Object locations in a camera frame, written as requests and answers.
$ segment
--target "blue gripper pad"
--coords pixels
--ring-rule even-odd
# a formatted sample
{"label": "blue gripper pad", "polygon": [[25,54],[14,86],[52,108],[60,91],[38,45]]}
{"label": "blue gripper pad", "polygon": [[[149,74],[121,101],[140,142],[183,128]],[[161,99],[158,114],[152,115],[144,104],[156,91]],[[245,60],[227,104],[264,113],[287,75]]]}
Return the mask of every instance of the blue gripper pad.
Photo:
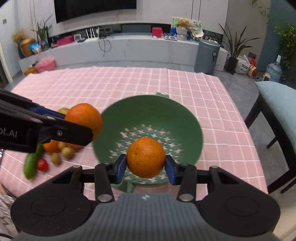
{"label": "blue gripper pad", "polygon": [[175,176],[175,170],[170,161],[166,158],[165,159],[165,172],[168,176],[168,180],[172,185],[176,185],[176,176]]}
{"label": "blue gripper pad", "polygon": [[125,171],[126,171],[126,155],[123,156],[123,158],[121,159],[120,163],[117,166],[116,183],[115,184],[121,183],[121,180],[124,176]]}
{"label": "blue gripper pad", "polygon": [[39,114],[39,115],[44,115],[44,114],[51,115],[53,117],[57,117],[57,118],[60,118],[60,119],[65,118],[64,114],[58,113],[58,112],[56,112],[54,110],[44,108],[43,106],[38,106],[37,108],[31,110],[31,112],[34,112],[34,113]]}

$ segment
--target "table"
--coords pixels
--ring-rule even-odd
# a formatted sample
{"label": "table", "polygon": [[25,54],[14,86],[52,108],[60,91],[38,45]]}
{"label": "table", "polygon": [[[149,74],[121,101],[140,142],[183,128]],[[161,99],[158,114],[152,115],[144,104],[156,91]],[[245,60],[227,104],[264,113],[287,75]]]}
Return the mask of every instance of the table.
{"label": "table", "polygon": [[[183,104],[198,119],[204,138],[203,151],[196,163],[207,170],[216,165],[267,192],[260,160],[251,135],[221,81],[214,76],[165,68],[89,67],[63,69],[30,74],[13,91],[34,102],[57,110],[87,102],[102,112],[112,103],[133,95],[168,94]],[[63,159],[59,167],[49,161],[49,172],[38,172],[34,180],[26,180],[23,162],[26,154],[4,153],[0,182],[14,195],[20,196],[72,165],[93,168],[98,161],[91,144],[76,153],[73,160]],[[178,187],[169,184],[154,188],[136,187],[134,192],[171,192]],[[121,191],[113,189],[115,197]],[[85,185],[84,194],[94,199],[94,184]],[[197,199],[207,195],[205,184],[197,185]]]}

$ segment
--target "cherry tomato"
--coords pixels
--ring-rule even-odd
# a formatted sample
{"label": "cherry tomato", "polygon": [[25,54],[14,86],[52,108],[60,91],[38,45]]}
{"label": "cherry tomato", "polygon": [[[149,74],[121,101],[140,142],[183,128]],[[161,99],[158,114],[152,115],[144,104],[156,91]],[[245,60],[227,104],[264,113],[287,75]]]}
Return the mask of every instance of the cherry tomato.
{"label": "cherry tomato", "polygon": [[42,172],[47,172],[48,170],[48,163],[43,158],[37,161],[37,169]]}

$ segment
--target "green bowl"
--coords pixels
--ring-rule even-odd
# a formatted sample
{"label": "green bowl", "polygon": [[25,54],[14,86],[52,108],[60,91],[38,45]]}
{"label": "green bowl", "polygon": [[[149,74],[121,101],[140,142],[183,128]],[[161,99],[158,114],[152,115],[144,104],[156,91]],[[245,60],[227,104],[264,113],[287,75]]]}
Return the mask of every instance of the green bowl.
{"label": "green bowl", "polygon": [[[120,100],[102,113],[103,127],[93,141],[101,163],[113,163],[126,153],[129,145],[151,137],[164,147],[177,163],[195,164],[202,151],[202,130],[196,117],[183,105],[164,96],[140,95]],[[126,170],[124,180],[136,184],[168,181],[163,170],[154,178],[144,179]]]}

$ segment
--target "gray trash can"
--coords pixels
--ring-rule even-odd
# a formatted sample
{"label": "gray trash can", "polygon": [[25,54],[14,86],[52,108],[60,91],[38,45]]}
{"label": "gray trash can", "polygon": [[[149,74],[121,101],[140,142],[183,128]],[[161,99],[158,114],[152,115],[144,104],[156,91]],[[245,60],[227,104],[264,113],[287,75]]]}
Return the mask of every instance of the gray trash can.
{"label": "gray trash can", "polygon": [[205,39],[200,40],[194,71],[212,74],[215,70],[220,45]]}

